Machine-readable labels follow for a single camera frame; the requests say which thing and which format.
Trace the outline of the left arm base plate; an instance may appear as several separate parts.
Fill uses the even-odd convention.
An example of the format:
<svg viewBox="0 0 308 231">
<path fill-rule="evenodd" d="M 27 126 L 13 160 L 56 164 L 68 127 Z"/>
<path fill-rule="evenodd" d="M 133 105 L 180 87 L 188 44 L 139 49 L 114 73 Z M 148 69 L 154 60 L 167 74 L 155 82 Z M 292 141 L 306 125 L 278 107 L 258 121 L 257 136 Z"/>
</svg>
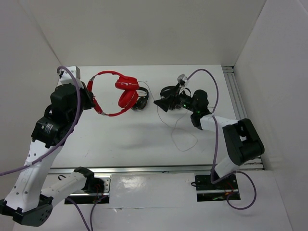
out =
<svg viewBox="0 0 308 231">
<path fill-rule="evenodd" d="M 77 205 L 108 204 L 110 201 L 110 177 L 95 179 L 89 189 L 80 189 L 68 196 Z"/>
</svg>

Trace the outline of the red headphones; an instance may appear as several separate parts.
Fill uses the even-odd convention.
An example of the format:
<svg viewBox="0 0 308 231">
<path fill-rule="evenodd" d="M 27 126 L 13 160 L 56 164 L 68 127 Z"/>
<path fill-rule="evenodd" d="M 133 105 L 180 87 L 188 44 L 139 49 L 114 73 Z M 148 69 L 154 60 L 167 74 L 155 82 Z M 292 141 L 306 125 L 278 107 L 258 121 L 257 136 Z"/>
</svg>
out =
<svg viewBox="0 0 308 231">
<path fill-rule="evenodd" d="M 107 114 L 105 113 L 100 105 L 98 104 L 97 100 L 95 99 L 95 96 L 93 96 L 93 103 L 94 103 L 94 109 L 95 111 L 103 116 L 109 116 L 109 117 L 115 117 L 119 116 L 123 113 L 125 113 L 127 110 L 131 109 L 133 105 L 138 100 L 138 93 L 137 90 L 139 89 L 139 84 L 136 78 L 125 76 L 119 72 L 116 71 L 101 71 L 94 75 L 87 84 L 88 91 L 92 92 L 93 83 L 97 76 L 103 75 L 103 74 L 111 74 L 118 76 L 118 79 L 115 83 L 115 87 L 119 90 L 123 90 L 123 93 L 121 94 L 119 100 L 118 100 L 118 106 L 122 108 L 120 112 L 117 113 L 111 113 Z"/>
</svg>

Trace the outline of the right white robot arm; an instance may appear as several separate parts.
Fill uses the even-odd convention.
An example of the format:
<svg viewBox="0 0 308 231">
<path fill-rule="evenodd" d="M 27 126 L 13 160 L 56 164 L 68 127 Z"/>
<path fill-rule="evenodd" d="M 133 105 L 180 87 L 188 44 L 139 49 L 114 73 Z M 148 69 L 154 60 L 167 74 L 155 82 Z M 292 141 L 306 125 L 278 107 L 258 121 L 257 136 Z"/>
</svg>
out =
<svg viewBox="0 0 308 231">
<path fill-rule="evenodd" d="M 161 99 L 155 100 L 154 104 L 165 112 L 176 108 L 191 111 L 190 118 L 195 128 L 215 133 L 210 183 L 216 189 L 222 188 L 227 182 L 227 177 L 236 173 L 240 166 L 264 154 L 264 145 L 251 120 L 215 116 L 214 111 L 208 109 L 209 102 L 204 90 L 195 91 L 193 96 L 168 90 L 162 94 Z M 227 155 L 216 163 L 219 135 L 223 135 Z"/>
</svg>

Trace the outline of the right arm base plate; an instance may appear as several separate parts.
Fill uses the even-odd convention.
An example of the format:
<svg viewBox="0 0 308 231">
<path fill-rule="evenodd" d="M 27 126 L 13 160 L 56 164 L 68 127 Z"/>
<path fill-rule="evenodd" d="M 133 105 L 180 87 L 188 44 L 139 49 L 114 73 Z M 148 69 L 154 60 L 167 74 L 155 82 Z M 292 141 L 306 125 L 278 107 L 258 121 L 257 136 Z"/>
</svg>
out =
<svg viewBox="0 0 308 231">
<path fill-rule="evenodd" d="M 210 175 L 195 175 L 191 185 L 196 189 L 198 202 L 226 201 L 228 196 L 230 196 L 229 200 L 241 199 L 235 175 L 217 184 L 211 183 Z"/>
</svg>

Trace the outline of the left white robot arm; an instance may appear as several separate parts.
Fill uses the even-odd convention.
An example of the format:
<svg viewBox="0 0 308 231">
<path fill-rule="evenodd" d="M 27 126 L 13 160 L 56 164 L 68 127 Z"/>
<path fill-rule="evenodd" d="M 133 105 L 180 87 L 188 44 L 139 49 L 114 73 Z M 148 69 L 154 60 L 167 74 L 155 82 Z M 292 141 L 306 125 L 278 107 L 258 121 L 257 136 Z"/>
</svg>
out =
<svg viewBox="0 0 308 231">
<path fill-rule="evenodd" d="M 25 169 L 11 192 L 0 201 L 0 213 L 24 226 L 39 227 L 46 222 L 53 208 L 70 194 L 96 189 L 94 173 L 85 168 L 74 169 L 63 180 L 43 188 L 48 172 L 63 147 L 61 140 L 70 134 L 84 110 L 94 104 L 92 93 L 80 82 L 80 99 L 74 84 L 63 84 L 51 94 L 51 104 L 36 122 Z"/>
</svg>

